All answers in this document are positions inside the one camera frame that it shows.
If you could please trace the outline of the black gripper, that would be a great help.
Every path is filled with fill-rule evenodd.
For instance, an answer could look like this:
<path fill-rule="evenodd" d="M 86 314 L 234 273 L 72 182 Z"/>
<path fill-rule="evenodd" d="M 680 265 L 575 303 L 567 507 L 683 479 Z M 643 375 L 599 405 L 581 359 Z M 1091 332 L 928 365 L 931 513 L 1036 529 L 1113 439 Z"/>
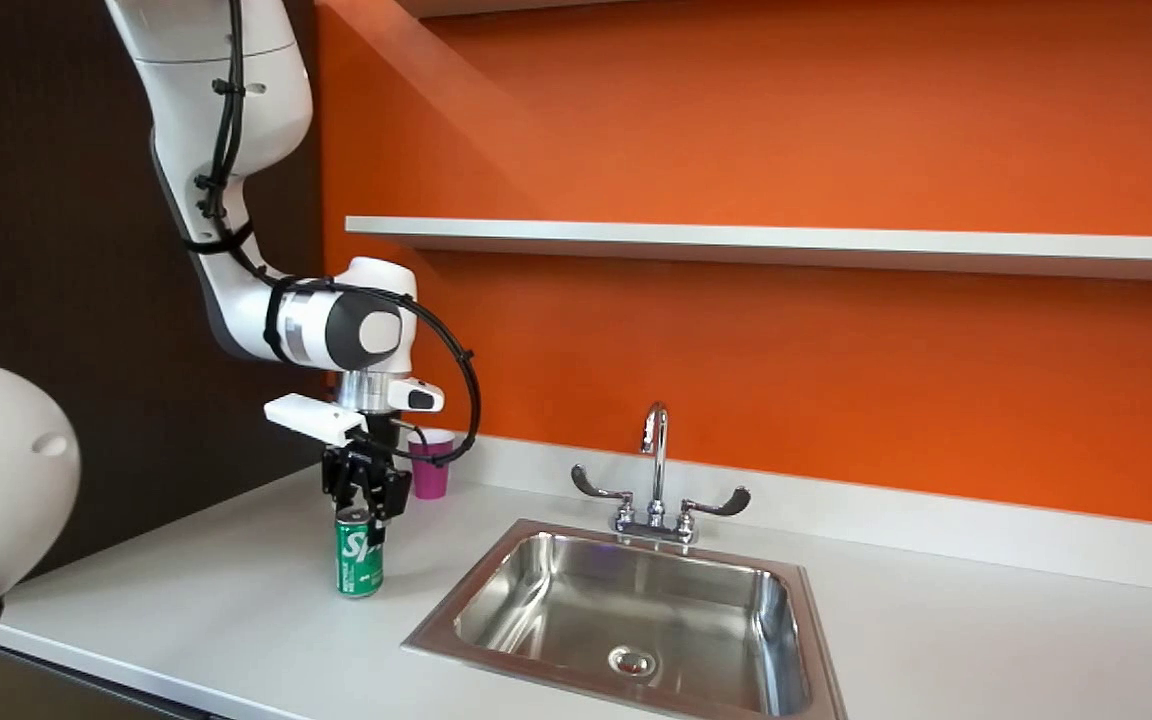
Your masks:
<path fill-rule="evenodd" d="M 321 466 L 321 490 L 334 513 L 363 507 L 369 550 L 383 550 L 387 520 L 405 513 L 412 471 L 396 466 L 399 424 L 393 417 L 374 417 L 362 435 L 343 450 L 327 450 Z"/>

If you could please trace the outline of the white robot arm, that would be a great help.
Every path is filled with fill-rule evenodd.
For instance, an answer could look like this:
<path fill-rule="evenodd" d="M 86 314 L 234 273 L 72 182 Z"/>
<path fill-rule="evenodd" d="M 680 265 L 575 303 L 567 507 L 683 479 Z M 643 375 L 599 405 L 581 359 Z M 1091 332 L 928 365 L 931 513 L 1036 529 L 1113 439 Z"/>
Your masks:
<path fill-rule="evenodd" d="M 215 336 L 255 359 L 335 371 L 335 405 L 280 397 L 270 417 L 327 450 L 343 539 L 374 554 L 405 513 L 399 420 L 444 397 L 412 375 L 418 277 L 352 262 L 339 277 L 266 265 L 243 182 L 300 148 L 309 73 L 283 0 L 103 0 L 151 110 L 151 161 L 210 293 Z M 79 450 L 61 405 L 0 367 L 0 617 L 72 516 Z"/>

